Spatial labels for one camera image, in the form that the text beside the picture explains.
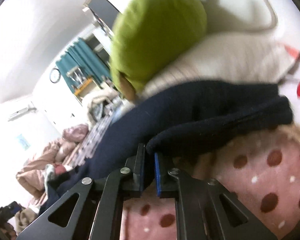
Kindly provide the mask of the navy knit sweater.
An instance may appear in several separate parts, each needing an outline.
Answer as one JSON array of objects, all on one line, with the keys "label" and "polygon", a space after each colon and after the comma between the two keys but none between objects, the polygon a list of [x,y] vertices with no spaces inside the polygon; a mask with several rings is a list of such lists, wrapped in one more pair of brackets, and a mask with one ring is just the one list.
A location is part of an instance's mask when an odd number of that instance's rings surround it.
[{"label": "navy knit sweater", "polygon": [[101,179],[121,168],[144,144],[149,154],[196,157],[238,135],[293,121],[289,100],[276,84],[223,81],[182,83],[139,103],[111,124],[84,164],[49,184],[45,212],[85,177]]}]

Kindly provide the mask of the cream clothes pile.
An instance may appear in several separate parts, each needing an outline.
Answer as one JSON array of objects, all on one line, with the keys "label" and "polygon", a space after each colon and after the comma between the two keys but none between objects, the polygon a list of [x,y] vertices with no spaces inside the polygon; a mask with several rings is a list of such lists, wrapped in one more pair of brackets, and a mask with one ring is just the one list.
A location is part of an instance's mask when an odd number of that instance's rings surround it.
[{"label": "cream clothes pile", "polygon": [[123,101],[116,90],[103,89],[93,92],[87,103],[87,117],[91,126],[96,125],[104,117],[112,115]]}]

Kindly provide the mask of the pink crumpled duvet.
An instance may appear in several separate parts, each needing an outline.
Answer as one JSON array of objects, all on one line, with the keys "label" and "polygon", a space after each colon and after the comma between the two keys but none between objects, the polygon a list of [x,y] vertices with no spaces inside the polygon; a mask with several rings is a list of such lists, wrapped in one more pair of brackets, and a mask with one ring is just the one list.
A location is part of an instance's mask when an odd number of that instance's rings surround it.
[{"label": "pink crumpled duvet", "polygon": [[39,199],[45,191],[44,170],[46,165],[63,165],[70,158],[80,143],[59,138],[49,142],[42,153],[30,157],[23,168],[17,172],[18,183],[35,199]]}]

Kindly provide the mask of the light blue garment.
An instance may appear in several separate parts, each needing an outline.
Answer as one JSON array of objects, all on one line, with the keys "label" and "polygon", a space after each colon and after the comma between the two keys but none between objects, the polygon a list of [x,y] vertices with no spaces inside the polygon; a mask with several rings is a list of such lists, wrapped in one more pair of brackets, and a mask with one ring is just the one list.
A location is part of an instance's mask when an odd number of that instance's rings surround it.
[{"label": "light blue garment", "polygon": [[45,193],[48,194],[49,187],[48,182],[55,179],[58,175],[66,172],[65,167],[62,164],[47,164],[44,170],[44,187]]}]

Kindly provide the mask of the striped bed blanket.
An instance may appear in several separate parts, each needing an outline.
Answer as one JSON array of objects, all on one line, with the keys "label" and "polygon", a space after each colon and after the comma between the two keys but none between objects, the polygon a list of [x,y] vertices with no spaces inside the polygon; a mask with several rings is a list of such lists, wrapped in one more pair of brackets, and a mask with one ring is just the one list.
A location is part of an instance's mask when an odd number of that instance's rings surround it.
[{"label": "striped bed blanket", "polygon": [[85,137],[69,165],[71,167],[81,166],[86,159],[92,158],[109,126],[119,120],[129,109],[130,106],[128,103],[122,103],[109,115],[102,118]]}]

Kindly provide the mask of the pink satin bag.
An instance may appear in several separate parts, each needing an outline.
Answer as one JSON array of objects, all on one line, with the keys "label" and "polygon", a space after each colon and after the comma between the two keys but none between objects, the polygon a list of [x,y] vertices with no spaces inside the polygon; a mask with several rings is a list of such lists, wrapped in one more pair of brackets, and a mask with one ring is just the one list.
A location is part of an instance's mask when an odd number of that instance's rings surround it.
[{"label": "pink satin bag", "polygon": [[80,124],[63,131],[62,138],[69,142],[81,142],[89,132],[89,127],[86,124]]}]

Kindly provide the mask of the white air conditioner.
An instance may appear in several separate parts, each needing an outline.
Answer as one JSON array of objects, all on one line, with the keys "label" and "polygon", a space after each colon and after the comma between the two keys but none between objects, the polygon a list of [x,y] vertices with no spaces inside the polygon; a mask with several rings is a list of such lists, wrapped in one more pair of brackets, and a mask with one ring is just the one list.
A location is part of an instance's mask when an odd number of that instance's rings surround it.
[{"label": "white air conditioner", "polygon": [[26,107],[26,108],[23,108],[23,109],[20,109],[16,112],[14,112],[9,118],[7,121],[13,121],[13,120],[16,120],[22,116],[24,116],[25,114],[28,114],[28,113],[31,113],[31,112],[35,112],[37,110],[36,107]]}]

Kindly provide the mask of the yellow wooden shelf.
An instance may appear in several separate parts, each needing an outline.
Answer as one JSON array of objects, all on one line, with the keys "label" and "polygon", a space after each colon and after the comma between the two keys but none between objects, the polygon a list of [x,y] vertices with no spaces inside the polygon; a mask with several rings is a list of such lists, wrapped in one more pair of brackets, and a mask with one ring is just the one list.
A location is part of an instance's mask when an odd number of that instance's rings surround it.
[{"label": "yellow wooden shelf", "polygon": [[74,96],[79,96],[85,89],[88,88],[89,85],[94,83],[94,80],[92,77],[89,77],[86,79],[77,89],[75,89]]}]

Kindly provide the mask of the glass display case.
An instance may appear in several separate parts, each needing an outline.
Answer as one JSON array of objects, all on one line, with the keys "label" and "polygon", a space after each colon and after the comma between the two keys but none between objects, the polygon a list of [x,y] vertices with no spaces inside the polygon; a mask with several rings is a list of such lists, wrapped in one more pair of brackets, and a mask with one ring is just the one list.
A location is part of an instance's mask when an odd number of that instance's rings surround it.
[{"label": "glass display case", "polygon": [[79,66],[71,68],[66,76],[79,85],[82,85],[87,79]]}]

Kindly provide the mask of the pink pillow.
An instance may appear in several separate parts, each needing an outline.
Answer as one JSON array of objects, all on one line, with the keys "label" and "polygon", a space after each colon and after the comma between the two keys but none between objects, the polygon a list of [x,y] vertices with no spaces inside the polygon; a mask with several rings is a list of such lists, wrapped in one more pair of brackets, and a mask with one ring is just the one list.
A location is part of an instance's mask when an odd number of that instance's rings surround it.
[{"label": "pink pillow", "polygon": [[298,59],[299,50],[268,35],[209,35],[153,77],[140,95],[146,99],[169,87],[194,80],[277,83]]}]

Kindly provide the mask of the teal window curtain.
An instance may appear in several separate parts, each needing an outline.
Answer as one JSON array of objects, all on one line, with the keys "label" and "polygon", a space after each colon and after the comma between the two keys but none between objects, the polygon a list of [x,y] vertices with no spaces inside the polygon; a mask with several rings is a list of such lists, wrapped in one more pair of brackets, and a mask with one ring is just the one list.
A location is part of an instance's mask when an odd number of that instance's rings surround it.
[{"label": "teal window curtain", "polygon": [[80,37],[65,51],[56,62],[56,66],[72,93],[75,92],[74,86],[77,87],[78,83],[66,74],[76,66],[81,68],[85,76],[92,77],[98,85],[103,82],[102,76],[111,79],[109,67]]}]

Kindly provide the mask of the green avocado plush toy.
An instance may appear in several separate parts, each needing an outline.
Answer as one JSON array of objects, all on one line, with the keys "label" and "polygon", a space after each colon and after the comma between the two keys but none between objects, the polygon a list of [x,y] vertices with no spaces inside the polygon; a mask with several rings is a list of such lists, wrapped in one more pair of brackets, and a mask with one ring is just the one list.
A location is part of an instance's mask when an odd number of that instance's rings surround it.
[{"label": "green avocado plush toy", "polygon": [[113,26],[113,84],[134,101],[158,72],[206,32],[207,14],[200,0],[131,0]]}]

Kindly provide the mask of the dark tall bookshelf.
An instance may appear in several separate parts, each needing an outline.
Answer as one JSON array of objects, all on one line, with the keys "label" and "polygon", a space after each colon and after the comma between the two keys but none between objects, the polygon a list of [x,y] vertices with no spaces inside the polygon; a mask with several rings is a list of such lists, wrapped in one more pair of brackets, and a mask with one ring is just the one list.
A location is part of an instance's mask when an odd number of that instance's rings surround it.
[{"label": "dark tall bookshelf", "polygon": [[113,26],[120,11],[109,0],[86,0],[84,7],[91,12],[104,33],[113,38]]}]

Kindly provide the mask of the white bed headboard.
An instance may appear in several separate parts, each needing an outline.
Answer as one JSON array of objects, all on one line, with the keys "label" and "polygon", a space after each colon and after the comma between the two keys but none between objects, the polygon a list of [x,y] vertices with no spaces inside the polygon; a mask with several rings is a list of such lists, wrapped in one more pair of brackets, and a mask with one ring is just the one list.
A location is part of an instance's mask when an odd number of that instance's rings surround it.
[{"label": "white bed headboard", "polygon": [[300,0],[200,1],[209,34],[269,34],[300,47]]}]

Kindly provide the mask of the round wall clock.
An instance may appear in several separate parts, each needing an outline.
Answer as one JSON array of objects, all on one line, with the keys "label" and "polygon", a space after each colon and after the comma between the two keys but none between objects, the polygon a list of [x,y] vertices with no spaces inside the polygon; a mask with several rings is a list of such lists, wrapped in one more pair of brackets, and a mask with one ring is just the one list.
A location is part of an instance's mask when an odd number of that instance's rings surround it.
[{"label": "round wall clock", "polygon": [[61,76],[61,72],[58,68],[52,68],[49,75],[50,82],[53,84],[58,83],[61,79]]}]

